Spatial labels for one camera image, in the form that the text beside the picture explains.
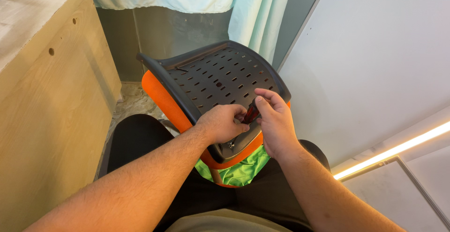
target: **green fabric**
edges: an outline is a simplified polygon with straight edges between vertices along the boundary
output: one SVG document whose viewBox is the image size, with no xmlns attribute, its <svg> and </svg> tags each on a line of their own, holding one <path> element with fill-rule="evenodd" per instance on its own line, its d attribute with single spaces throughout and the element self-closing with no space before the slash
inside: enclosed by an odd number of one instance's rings
<svg viewBox="0 0 450 232">
<path fill-rule="evenodd" d="M 264 146 L 261 145 L 240 163 L 226 169 L 220 169 L 219 174 L 226 185 L 244 186 L 251 182 L 269 159 L 270 156 L 266 153 Z M 195 164 L 195 168 L 202 177 L 212 182 L 208 166 L 200 159 Z"/>
</svg>

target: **led light strip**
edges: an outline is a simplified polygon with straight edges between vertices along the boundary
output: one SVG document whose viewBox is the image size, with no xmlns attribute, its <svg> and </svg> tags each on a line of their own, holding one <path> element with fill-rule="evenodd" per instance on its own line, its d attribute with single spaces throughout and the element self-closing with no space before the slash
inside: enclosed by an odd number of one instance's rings
<svg viewBox="0 0 450 232">
<path fill-rule="evenodd" d="M 384 159 L 386 159 L 388 157 L 391 157 L 391 156 L 393 156 L 395 154 L 398 154 L 398 153 L 400 153 L 402 151 L 405 151 L 405 150 L 407 150 L 409 148 L 412 148 L 412 147 L 414 147 L 416 145 L 419 145 L 420 143 L 426 142 L 426 141 L 428 141 L 428 140 L 430 140 L 430 139 L 432 139 L 432 138 L 434 138 L 436 136 L 439 136 L 439 135 L 441 135 L 443 133 L 446 133 L 448 131 L 450 131 L 450 122 L 447 122 L 447 123 L 445 123 L 445 124 L 443 124 L 441 126 L 438 126 L 438 127 L 434 128 L 434 129 L 432 129 L 432 130 L 430 130 L 430 131 L 428 131 L 428 132 L 426 132 L 426 133 L 424 133 L 422 135 L 419 135 L 419 136 L 415 137 L 414 139 L 411 139 L 411 140 L 409 140 L 409 141 L 407 141 L 405 143 L 402 143 L 402 144 L 398 145 L 397 147 L 391 148 L 388 151 L 385 151 L 385 152 L 383 152 L 383 153 L 381 153 L 379 155 L 376 155 L 376 156 L 370 158 L 367 161 L 364 161 L 364 162 L 362 162 L 360 164 L 357 164 L 357 165 L 351 167 L 350 169 L 346 169 L 346 170 L 342 171 L 341 173 L 338 173 L 338 174 L 334 175 L 334 178 L 335 179 L 343 178 L 343 177 L 345 177 L 347 175 L 352 174 L 353 172 L 359 171 L 360 169 L 365 168 L 365 167 L 367 167 L 369 165 L 378 163 L 381 160 L 384 160 Z"/>
</svg>

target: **chair seat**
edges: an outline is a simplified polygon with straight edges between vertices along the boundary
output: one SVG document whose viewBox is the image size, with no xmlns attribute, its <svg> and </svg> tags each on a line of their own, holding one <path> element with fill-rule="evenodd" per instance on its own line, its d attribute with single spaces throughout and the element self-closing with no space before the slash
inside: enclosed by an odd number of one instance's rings
<svg viewBox="0 0 450 232">
<path fill-rule="evenodd" d="M 142 79 L 144 90 L 180 132 L 186 131 L 218 104 L 238 103 L 248 108 L 256 97 L 255 88 L 275 91 L 286 102 L 291 97 L 266 60 L 233 41 L 164 60 L 142 53 L 137 59 L 149 69 Z M 239 135 L 234 146 L 229 142 L 211 145 L 201 159 L 208 166 L 213 164 L 211 168 L 227 168 L 246 158 L 261 144 L 261 127 L 253 122 L 249 131 Z"/>
</svg>

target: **right hand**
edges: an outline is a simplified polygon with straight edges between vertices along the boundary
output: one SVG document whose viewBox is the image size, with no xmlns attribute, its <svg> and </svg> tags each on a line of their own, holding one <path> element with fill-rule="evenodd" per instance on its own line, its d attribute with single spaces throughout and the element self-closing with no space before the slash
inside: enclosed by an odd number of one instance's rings
<svg viewBox="0 0 450 232">
<path fill-rule="evenodd" d="M 255 89 L 255 94 L 256 107 L 262 116 L 256 122 L 261 125 L 267 154 L 278 160 L 302 148 L 295 135 L 291 110 L 279 94 L 265 89 Z"/>
</svg>

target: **tiled floor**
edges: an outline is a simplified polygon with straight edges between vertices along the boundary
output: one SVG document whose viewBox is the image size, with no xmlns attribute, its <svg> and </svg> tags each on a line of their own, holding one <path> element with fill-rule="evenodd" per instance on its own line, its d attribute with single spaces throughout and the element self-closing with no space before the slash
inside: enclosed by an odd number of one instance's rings
<svg viewBox="0 0 450 232">
<path fill-rule="evenodd" d="M 161 109 L 156 106 L 149 95 L 142 89 L 140 82 L 122 82 L 121 94 L 123 102 L 118 102 L 116 104 L 116 110 L 112 115 L 111 124 L 109 126 L 108 134 L 106 135 L 105 145 L 100 157 L 100 162 L 98 163 L 95 179 L 98 177 L 98 171 L 100 169 L 101 161 L 103 160 L 106 143 L 120 121 L 134 114 L 148 114 L 156 119 L 167 119 L 166 115 L 162 113 Z M 169 129 L 169 131 L 174 136 L 178 135 L 178 133 L 173 130 Z"/>
</svg>

